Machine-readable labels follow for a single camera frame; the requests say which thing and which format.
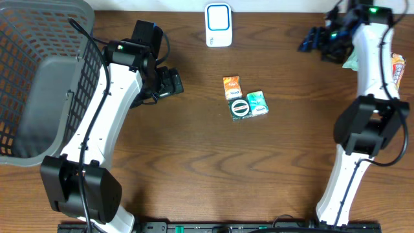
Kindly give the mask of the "orange Kleenex tissue pack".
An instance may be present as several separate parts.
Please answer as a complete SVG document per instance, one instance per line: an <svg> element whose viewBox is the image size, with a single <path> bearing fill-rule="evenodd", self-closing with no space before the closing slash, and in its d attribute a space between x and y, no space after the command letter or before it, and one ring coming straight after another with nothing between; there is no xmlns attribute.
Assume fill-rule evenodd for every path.
<svg viewBox="0 0 414 233"><path fill-rule="evenodd" d="M227 100L233 100L242 97L242 89L240 86L240 77L229 76L223 78L224 93Z"/></svg>

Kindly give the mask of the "white snack bag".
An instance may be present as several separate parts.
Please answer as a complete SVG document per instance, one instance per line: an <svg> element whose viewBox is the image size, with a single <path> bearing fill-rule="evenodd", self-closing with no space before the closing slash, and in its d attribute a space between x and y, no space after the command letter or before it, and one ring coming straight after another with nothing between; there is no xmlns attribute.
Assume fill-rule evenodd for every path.
<svg viewBox="0 0 414 233"><path fill-rule="evenodd" d="M393 69L393 83L395 84L397 90L399 90L406 66L406 59L402 55L392 52L391 63Z"/></svg>

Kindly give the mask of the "green Zam-Buk box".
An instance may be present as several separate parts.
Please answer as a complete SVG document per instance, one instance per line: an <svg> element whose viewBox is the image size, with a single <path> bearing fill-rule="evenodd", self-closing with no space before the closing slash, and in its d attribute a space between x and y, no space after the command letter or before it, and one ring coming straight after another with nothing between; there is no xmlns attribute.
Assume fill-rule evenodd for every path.
<svg viewBox="0 0 414 233"><path fill-rule="evenodd" d="M238 98L228 102L228 107L233 121L252 117L252 110L246 98Z"/></svg>

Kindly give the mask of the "teal Kleenex tissue pack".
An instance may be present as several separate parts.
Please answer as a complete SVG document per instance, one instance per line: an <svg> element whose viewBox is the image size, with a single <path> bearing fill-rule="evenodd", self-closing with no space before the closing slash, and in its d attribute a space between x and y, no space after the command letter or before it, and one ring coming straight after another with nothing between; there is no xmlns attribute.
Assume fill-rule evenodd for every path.
<svg viewBox="0 0 414 233"><path fill-rule="evenodd" d="M262 91L247 94L248 103L253 116L267 114L269 109Z"/></svg>

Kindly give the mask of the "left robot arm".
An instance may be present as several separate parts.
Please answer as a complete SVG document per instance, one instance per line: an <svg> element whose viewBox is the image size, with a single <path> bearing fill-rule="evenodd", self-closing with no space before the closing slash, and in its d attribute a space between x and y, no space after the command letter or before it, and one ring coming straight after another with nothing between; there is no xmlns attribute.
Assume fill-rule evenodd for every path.
<svg viewBox="0 0 414 233"><path fill-rule="evenodd" d="M134 215L120 203L122 186L110 169L127 112L184 90L178 70L164 66L159 54L167 40L155 23L137 21L130 38L100 49L100 77L78 129L60 155L41 163L51 208L85 221L85 232L136 230Z"/></svg>

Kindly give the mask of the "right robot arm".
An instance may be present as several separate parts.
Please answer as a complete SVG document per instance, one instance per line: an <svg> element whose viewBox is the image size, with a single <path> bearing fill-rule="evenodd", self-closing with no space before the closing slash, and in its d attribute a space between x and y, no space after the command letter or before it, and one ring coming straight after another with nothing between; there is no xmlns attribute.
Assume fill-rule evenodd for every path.
<svg viewBox="0 0 414 233"><path fill-rule="evenodd" d="M335 5L325 16L325 26L311 28L298 46L300 52L319 50L321 60L332 63L356 54L358 64L356 98L334 125L336 157L316 205L318 228L347 228L368 167L393 166L408 150L410 106L400 99L392 66L391 44L399 22L391 8L348 1L345 14Z"/></svg>

